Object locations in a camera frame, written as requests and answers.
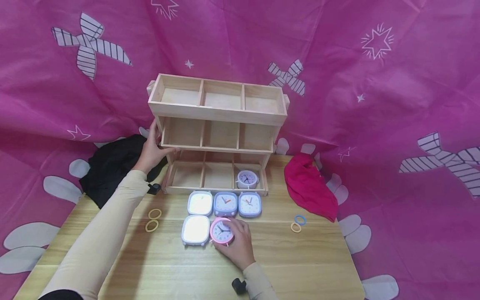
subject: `pink alarm clock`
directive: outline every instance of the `pink alarm clock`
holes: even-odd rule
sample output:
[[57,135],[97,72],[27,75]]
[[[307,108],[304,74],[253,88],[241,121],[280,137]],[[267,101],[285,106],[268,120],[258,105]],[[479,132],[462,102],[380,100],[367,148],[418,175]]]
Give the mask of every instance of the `pink alarm clock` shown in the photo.
[[230,243],[233,240],[233,232],[228,225],[230,220],[227,218],[216,217],[210,226],[210,237],[219,244]]

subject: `hand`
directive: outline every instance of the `hand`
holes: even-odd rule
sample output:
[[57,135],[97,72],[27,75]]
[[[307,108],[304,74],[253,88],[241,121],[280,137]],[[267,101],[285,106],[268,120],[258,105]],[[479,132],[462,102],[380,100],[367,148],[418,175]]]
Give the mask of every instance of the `hand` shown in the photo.
[[158,132],[158,127],[155,123],[155,120],[153,120],[152,125],[150,125],[150,131],[148,132],[148,138],[144,143],[142,153],[140,154],[140,158],[135,166],[133,166],[132,170],[140,170],[143,173],[148,174],[153,167],[158,165],[160,160],[162,160],[165,155],[171,152],[180,151],[179,148],[158,148],[160,138],[161,136]]
[[231,224],[228,226],[235,235],[234,241],[227,247],[213,242],[215,248],[228,257],[240,270],[245,270],[255,262],[253,257],[252,234],[248,224],[242,220],[228,218]]

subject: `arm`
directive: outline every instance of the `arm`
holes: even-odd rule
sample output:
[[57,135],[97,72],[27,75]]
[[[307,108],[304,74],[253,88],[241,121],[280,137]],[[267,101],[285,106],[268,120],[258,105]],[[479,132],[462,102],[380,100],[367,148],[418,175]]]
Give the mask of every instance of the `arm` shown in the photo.
[[214,242],[215,248],[243,271],[250,299],[278,300],[265,272],[253,257],[252,234],[248,224],[234,218],[229,220],[235,240],[228,247]]
[[67,289],[77,292],[84,300],[97,299],[120,252],[133,211],[148,191],[146,174],[168,152],[177,151],[176,148],[159,149],[158,139],[154,121],[137,164],[77,238],[42,296],[55,290]]
[[278,300],[272,284],[258,263],[253,263],[243,270],[243,277],[250,299]]

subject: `alarm clock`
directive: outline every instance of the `alarm clock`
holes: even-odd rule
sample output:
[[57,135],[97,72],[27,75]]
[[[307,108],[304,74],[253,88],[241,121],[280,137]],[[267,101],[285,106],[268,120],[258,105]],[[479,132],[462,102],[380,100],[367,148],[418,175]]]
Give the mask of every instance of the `alarm clock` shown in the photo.
[[183,245],[203,246],[208,241],[210,220],[207,216],[192,215],[183,221],[181,239]]
[[213,211],[216,216],[234,216],[237,214],[238,198],[232,192],[218,192],[213,201]]
[[257,174],[250,170],[242,170],[237,174],[237,187],[239,189],[254,189],[257,183]]
[[189,215],[209,216],[212,213],[213,195],[211,192],[195,191],[188,197],[187,210]]
[[244,218],[255,218],[262,213],[262,200],[255,192],[243,192],[239,196],[239,214]]
[[230,220],[227,218],[216,217],[210,226],[210,237],[212,241],[219,244],[226,244],[233,240],[233,232],[228,225]]

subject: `rubber band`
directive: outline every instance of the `rubber band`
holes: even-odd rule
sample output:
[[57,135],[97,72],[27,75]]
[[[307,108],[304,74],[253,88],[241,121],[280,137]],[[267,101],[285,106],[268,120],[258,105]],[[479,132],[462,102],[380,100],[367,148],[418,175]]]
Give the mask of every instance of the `rubber band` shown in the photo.
[[[294,226],[294,225],[297,225],[297,226],[299,227],[299,230],[293,229],[293,226]],[[299,232],[301,231],[301,226],[300,226],[299,223],[293,222],[292,224],[290,224],[290,229],[291,229],[293,232],[295,232],[295,233],[299,233]]]
[[[152,212],[154,212],[154,211],[158,211],[160,214],[159,214],[158,216],[152,218],[151,214],[152,214]],[[149,218],[150,220],[158,220],[158,219],[160,219],[161,216],[162,216],[162,211],[161,211],[160,209],[158,209],[158,208],[154,208],[154,209],[152,209],[152,210],[148,213],[148,218]]]
[[[303,223],[300,223],[299,221],[297,221],[297,218],[302,218],[302,219],[303,219]],[[303,225],[305,225],[305,224],[307,223],[307,219],[305,219],[305,217],[302,216],[302,215],[296,215],[294,220],[295,220],[295,223],[297,223],[297,224],[300,225],[300,226],[303,226]]]
[[[153,227],[153,229],[148,229],[148,225],[150,225],[150,224],[152,224],[152,223],[156,223],[156,224],[155,224],[155,227]],[[157,220],[150,220],[150,221],[148,221],[148,223],[145,225],[145,231],[146,231],[146,232],[153,232],[153,231],[155,231],[157,228],[158,228],[158,221],[157,221]]]

